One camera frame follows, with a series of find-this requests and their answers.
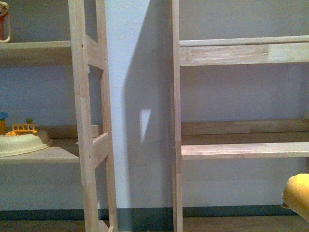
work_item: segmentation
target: light patch on wall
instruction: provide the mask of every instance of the light patch on wall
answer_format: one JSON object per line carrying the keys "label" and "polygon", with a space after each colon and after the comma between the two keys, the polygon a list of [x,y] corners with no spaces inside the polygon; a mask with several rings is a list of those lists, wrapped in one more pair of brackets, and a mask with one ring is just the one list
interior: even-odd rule
{"label": "light patch on wall", "polygon": [[151,109],[142,109],[140,111],[140,143],[145,139],[149,119],[150,119]]}

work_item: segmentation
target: baseboard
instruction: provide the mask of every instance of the baseboard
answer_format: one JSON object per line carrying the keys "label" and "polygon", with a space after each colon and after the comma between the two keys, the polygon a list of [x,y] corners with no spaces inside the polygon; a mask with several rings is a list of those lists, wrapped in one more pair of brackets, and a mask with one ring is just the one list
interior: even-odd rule
{"label": "baseboard", "polygon": [[[280,205],[186,207],[183,216],[189,217],[243,217],[296,215]],[[100,209],[101,220],[108,219],[108,210]],[[83,220],[83,209],[0,211],[0,220]],[[172,208],[118,209],[120,231],[171,231]]]}

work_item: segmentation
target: unfinished wood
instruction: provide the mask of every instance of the unfinished wood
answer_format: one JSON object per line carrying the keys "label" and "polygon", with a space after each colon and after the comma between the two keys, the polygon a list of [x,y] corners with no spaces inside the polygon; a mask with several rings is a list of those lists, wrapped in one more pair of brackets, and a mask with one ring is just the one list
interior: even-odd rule
{"label": "unfinished wood", "polygon": [[0,164],[79,163],[77,139],[55,139],[40,151],[0,158]]}
{"label": "unfinished wood", "polygon": [[188,217],[185,232],[309,232],[300,216]]}
{"label": "unfinished wood", "polygon": [[181,66],[309,61],[309,43],[181,47]]}
{"label": "unfinished wood", "polygon": [[182,123],[182,135],[309,131],[309,120],[260,120]]}
{"label": "unfinished wood", "polygon": [[0,68],[71,65],[71,42],[1,43]]}
{"label": "unfinished wood", "polygon": [[183,174],[181,156],[181,95],[179,60],[179,1],[170,0],[173,35],[173,59],[171,60],[171,134],[172,134],[172,178],[173,178],[173,222],[174,231],[183,232]]}
{"label": "unfinished wood", "polygon": [[183,135],[182,145],[309,142],[309,132]]}
{"label": "unfinished wood", "polygon": [[98,232],[98,200],[94,159],[92,159],[94,152],[91,131],[84,0],[69,0],[68,2],[85,229],[87,232]]}
{"label": "unfinished wood", "polygon": [[309,157],[309,142],[183,145],[183,160]]}
{"label": "unfinished wood", "polygon": [[103,73],[100,82],[103,131],[104,133],[108,133],[109,138],[109,150],[107,150],[108,157],[106,158],[106,180],[107,180],[108,208],[109,208],[109,222],[110,222],[109,232],[118,232],[115,170],[114,170],[114,156],[113,156],[113,145],[112,145],[112,117],[111,117],[110,82],[109,82],[110,77],[108,69],[105,0],[96,0],[96,12],[97,12],[98,43],[103,47],[103,53],[102,53]]}
{"label": "unfinished wood", "polygon": [[99,232],[110,232],[104,221],[98,221]]}
{"label": "unfinished wood", "polygon": [[103,47],[86,35],[86,44],[87,44],[87,55],[88,55],[88,64],[97,67],[100,69],[104,69],[104,52]]}
{"label": "unfinished wood", "polygon": [[94,167],[98,167],[103,160],[109,155],[110,151],[110,139],[108,133],[100,135],[98,138],[93,140],[94,150]]}
{"label": "unfinished wood", "polygon": [[183,40],[179,42],[180,47],[199,46],[227,46],[227,45],[256,45],[256,44],[290,44],[308,43],[309,35],[280,36],[260,38],[236,38],[236,39],[212,39],[212,40]]}

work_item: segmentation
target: wooden post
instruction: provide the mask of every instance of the wooden post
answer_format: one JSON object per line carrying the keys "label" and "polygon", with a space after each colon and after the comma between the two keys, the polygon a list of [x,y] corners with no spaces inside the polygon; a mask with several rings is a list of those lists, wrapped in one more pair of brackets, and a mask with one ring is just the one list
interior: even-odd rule
{"label": "wooden post", "polygon": [[96,0],[97,6],[97,27],[98,27],[98,43],[103,47],[104,64],[103,74],[101,77],[101,99],[102,99],[102,114],[103,114],[103,131],[109,136],[109,155],[106,158],[106,179],[107,179],[107,194],[108,194],[108,209],[110,227],[114,232],[118,232],[117,221],[117,204],[116,204],[116,189],[115,189],[115,171],[114,157],[112,146],[112,119],[111,119],[111,100],[110,100],[110,83],[108,70],[108,49],[107,49],[107,34],[106,34],[106,17],[105,17],[105,0]]}
{"label": "wooden post", "polygon": [[77,132],[84,195],[86,232],[99,232],[96,176],[93,164],[91,111],[84,0],[68,0]]}
{"label": "wooden post", "polygon": [[173,59],[171,62],[171,134],[173,143],[173,214],[174,231],[183,232],[183,174],[181,141],[179,0],[171,0]]}

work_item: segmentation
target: white wall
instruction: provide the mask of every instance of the white wall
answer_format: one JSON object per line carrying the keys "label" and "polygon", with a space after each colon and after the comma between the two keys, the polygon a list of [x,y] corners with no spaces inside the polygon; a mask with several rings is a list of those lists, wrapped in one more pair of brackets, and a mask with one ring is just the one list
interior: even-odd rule
{"label": "white wall", "polygon": [[[8,2],[13,2],[14,18],[23,18],[19,24],[13,21],[15,42],[69,38],[65,1]],[[254,1],[249,6],[245,4],[248,1],[204,1],[207,5],[194,1],[195,7],[188,2],[181,1],[181,23],[198,30],[192,33],[181,27],[183,39],[308,33],[308,12],[304,10],[308,7],[301,6],[308,5],[305,0],[285,1],[280,6],[282,1],[278,0]],[[117,206],[171,207],[168,2],[106,0],[106,8]],[[201,8],[208,12],[200,14]],[[282,14],[273,18],[278,9]],[[198,21],[186,18],[185,10]],[[93,36],[91,14],[88,10],[87,33]],[[253,19],[244,21],[243,14]],[[299,118],[308,113],[306,65],[181,71],[183,121]],[[10,114],[9,124],[30,116],[40,125],[75,123],[70,67],[2,69],[0,78],[0,111]],[[29,83],[35,92],[27,88],[25,92]],[[99,123],[98,75],[94,70],[90,83],[92,119]],[[280,204],[286,179],[306,171],[305,166],[304,159],[186,161],[184,206]],[[0,210],[83,207],[78,165],[2,165],[0,173]],[[99,206],[105,208],[103,166],[97,177]]]}

